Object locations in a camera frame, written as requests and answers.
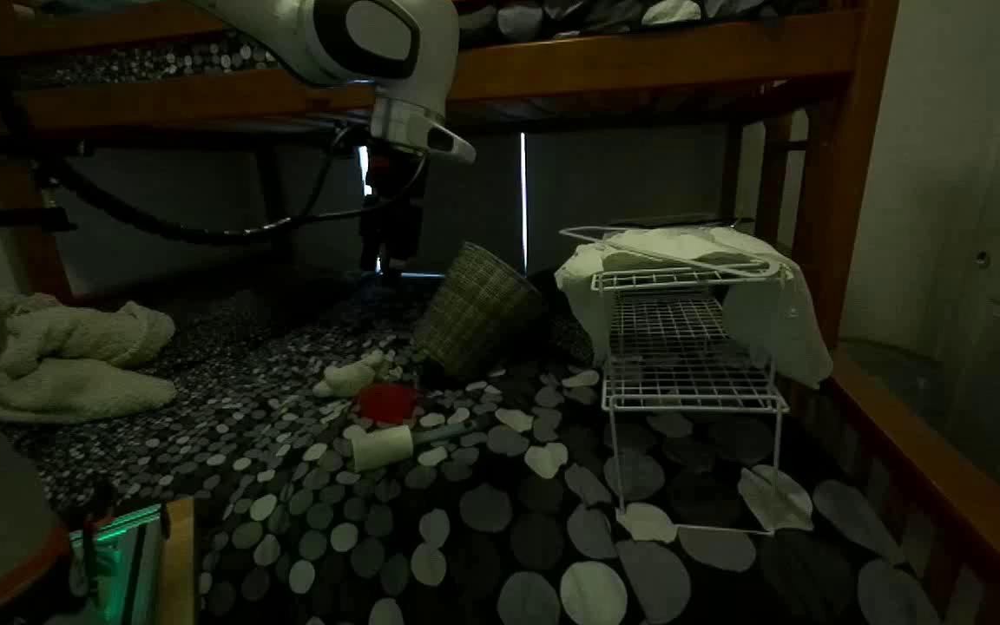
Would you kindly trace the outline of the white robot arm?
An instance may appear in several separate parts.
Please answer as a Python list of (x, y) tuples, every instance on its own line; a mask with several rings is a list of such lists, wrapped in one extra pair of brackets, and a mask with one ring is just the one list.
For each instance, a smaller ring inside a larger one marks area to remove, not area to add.
[(446, 126), (458, 68), (451, 0), (194, 0), (263, 45), (297, 82), (363, 82), (369, 183), (361, 263), (403, 270), (421, 249), (421, 193), (430, 160), (471, 164), (474, 147)]

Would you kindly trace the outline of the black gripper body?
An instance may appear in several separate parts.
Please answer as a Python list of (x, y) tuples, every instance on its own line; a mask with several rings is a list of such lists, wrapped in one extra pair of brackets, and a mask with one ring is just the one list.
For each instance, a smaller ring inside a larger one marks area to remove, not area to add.
[(421, 255), (428, 160), (376, 140), (363, 182), (361, 268), (399, 275)]

